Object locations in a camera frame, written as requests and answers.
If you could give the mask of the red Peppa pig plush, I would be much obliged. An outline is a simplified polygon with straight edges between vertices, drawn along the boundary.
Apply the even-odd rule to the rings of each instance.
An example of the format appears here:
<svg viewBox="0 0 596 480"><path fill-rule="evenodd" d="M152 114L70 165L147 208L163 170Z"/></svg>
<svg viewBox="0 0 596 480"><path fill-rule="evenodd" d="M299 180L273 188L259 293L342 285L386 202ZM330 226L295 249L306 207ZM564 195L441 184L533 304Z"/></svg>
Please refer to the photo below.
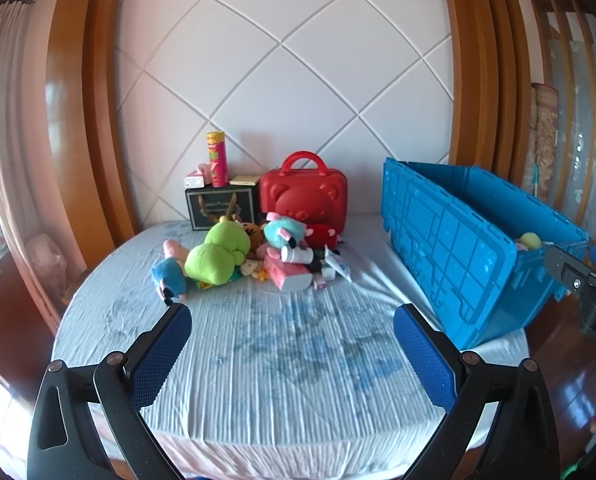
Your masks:
<svg viewBox="0 0 596 480"><path fill-rule="evenodd" d="M312 249L335 249L338 244L338 232L327 224L308 224L304 241Z"/></svg>

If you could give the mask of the brown bear plush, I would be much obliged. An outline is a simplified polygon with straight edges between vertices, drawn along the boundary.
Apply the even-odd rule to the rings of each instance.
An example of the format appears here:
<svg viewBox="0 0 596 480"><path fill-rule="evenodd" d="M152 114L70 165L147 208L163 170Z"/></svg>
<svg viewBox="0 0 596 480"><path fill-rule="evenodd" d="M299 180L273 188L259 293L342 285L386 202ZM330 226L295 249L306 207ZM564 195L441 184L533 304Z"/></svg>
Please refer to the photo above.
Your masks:
<svg viewBox="0 0 596 480"><path fill-rule="evenodd" d="M233 220L243 228L249 237L250 249L248 252L248 258L258 259L258 249L264 243L262 227L258 226L258 224L255 224L254 222L247 222L243 220L238 214L234 214Z"/></svg>

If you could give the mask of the yellow plush in crate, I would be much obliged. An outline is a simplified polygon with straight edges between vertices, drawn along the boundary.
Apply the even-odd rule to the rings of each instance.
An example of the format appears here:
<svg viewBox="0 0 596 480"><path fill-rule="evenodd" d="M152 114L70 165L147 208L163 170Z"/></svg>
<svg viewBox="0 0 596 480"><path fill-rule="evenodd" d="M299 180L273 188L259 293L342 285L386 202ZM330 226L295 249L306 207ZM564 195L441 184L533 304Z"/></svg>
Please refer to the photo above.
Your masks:
<svg viewBox="0 0 596 480"><path fill-rule="evenodd" d="M516 240L516 245L520 250L538 250L542 247L542 240L537 236L536 233L526 232Z"/></svg>

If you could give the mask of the teal Daddy pig plush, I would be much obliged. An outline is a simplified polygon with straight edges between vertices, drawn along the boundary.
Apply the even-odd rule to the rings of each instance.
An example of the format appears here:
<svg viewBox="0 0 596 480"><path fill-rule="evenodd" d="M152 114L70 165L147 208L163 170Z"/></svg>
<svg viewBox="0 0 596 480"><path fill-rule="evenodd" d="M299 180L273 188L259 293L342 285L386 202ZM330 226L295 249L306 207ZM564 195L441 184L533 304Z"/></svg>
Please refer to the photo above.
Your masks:
<svg viewBox="0 0 596 480"><path fill-rule="evenodd" d="M269 212L266 215L263 234L266 242L273 249L308 247L306 242L308 227L298 220L282 216L277 212Z"/></svg>

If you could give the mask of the pink yellow chips can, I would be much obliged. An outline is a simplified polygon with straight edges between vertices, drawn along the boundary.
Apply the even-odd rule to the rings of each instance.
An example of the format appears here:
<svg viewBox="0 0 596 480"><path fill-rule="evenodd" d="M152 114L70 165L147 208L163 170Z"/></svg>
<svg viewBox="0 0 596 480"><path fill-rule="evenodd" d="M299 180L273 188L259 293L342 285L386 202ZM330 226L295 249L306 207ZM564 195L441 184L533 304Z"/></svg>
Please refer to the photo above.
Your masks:
<svg viewBox="0 0 596 480"><path fill-rule="evenodd" d="M211 183L214 188L228 185L228 160L226 159L225 134L213 131L206 134Z"/></svg>

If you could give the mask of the green frog plush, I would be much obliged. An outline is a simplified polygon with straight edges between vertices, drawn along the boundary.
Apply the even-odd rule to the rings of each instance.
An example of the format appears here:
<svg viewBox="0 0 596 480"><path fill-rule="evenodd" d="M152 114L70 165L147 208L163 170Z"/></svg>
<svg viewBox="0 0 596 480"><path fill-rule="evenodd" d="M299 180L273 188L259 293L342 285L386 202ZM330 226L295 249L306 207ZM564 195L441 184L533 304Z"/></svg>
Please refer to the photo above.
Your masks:
<svg viewBox="0 0 596 480"><path fill-rule="evenodd" d="M221 286L231 278L250 251L250 238L243 227L233 221L215 224L202 244L194 247L184 263L184 273L196 282Z"/></svg>

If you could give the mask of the white blue alcohol wipes pack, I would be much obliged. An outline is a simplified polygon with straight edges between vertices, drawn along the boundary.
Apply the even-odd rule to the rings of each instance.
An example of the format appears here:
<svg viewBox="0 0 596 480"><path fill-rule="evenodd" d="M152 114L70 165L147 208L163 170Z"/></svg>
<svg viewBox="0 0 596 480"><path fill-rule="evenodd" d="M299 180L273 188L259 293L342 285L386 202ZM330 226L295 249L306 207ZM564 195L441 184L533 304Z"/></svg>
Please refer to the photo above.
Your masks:
<svg viewBox="0 0 596 480"><path fill-rule="evenodd" d="M328 247L325 247L324 256L326 263L333 268L337 274L339 274L349 283L352 282L351 268L346 260L341 258L337 252L334 252L334 250L331 250Z"/></svg>

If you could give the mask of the pink curtain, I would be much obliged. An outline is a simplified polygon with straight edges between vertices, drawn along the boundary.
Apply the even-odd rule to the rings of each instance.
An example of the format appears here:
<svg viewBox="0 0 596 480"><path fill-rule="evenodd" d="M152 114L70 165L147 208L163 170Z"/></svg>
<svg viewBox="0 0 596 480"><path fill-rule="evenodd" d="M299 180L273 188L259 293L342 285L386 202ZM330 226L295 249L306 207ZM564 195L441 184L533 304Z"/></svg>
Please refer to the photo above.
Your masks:
<svg viewBox="0 0 596 480"><path fill-rule="evenodd" d="M22 149L22 61L33 2L0 5L0 226L16 268L51 333L59 314L30 261L27 242L42 232Z"/></svg>

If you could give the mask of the white cup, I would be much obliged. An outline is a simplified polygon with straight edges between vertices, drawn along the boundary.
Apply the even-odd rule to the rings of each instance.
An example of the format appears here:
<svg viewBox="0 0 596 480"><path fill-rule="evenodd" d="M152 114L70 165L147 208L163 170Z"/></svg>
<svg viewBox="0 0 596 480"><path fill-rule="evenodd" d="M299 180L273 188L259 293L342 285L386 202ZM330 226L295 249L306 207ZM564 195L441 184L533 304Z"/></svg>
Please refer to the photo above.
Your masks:
<svg viewBox="0 0 596 480"><path fill-rule="evenodd" d="M314 259L314 252L311 248L283 247L281 249L281 260L284 263L303 264L307 266Z"/></svg>

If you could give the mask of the pink tissue pack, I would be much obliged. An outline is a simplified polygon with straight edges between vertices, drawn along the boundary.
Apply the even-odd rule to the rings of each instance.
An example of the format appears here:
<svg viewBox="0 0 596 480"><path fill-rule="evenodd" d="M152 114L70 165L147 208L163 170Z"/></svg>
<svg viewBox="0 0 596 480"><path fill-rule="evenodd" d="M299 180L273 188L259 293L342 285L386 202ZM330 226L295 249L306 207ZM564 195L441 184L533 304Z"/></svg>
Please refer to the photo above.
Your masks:
<svg viewBox="0 0 596 480"><path fill-rule="evenodd" d="M302 264L286 263L266 256L264 268L270 280L281 292L300 292L311 286L312 274Z"/></svg>

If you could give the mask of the blue George pig plush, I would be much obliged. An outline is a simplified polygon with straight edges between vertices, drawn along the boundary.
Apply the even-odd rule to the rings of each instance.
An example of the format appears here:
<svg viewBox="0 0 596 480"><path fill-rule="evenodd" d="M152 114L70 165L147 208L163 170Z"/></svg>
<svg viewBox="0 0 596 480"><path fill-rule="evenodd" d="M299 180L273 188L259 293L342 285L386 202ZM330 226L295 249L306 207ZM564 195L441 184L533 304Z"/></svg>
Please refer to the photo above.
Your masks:
<svg viewBox="0 0 596 480"><path fill-rule="evenodd" d="M190 251L176 240L164 241L164 258L152 267L152 279L162 300L185 299L187 276L184 263L189 253Z"/></svg>

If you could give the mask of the black cylindrical tube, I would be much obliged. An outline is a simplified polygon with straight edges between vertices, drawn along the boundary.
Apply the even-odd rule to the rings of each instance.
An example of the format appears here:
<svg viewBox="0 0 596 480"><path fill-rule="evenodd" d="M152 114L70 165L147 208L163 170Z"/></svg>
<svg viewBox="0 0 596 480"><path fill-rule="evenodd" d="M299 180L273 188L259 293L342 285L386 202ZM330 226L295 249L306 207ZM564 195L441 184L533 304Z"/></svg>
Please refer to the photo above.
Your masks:
<svg viewBox="0 0 596 480"><path fill-rule="evenodd" d="M311 273L321 273L325 264L325 252L323 249L313 249L312 261L308 264Z"/></svg>

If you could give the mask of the pink white slim box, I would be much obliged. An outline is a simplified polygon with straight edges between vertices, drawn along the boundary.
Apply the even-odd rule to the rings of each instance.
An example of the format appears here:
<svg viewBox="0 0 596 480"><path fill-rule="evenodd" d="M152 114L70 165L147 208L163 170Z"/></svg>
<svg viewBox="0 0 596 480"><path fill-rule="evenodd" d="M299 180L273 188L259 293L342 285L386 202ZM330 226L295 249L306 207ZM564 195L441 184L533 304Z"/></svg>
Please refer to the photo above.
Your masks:
<svg viewBox="0 0 596 480"><path fill-rule="evenodd" d="M321 273L313 274L312 284L316 290L324 289L327 286L327 282L324 280Z"/></svg>

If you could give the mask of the blue plastic storage crate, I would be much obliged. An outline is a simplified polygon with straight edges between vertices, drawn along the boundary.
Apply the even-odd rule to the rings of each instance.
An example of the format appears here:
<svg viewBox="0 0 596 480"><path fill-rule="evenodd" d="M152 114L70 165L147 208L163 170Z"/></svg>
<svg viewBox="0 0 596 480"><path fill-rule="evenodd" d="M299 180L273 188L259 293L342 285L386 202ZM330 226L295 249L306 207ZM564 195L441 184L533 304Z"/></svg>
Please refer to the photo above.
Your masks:
<svg viewBox="0 0 596 480"><path fill-rule="evenodd" d="M564 286L546 272L552 246L582 258L589 234L547 204L487 170L384 162L384 228L391 245L461 350L529 325ZM542 240L520 250L526 232Z"/></svg>

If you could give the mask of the small white yellow plush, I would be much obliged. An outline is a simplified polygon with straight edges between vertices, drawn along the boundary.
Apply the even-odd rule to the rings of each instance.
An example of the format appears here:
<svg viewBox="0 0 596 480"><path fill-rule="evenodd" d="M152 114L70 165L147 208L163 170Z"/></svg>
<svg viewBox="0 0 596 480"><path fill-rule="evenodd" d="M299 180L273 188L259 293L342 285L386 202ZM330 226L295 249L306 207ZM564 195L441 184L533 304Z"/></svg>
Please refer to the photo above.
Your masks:
<svg viewBox="0 0 596 480"><path fill-rule="evenodd" d="M268 271L264 267L263 260L246 259L240 265L240 274L255 278L259 282L264 282L268 277Z"/></svg>

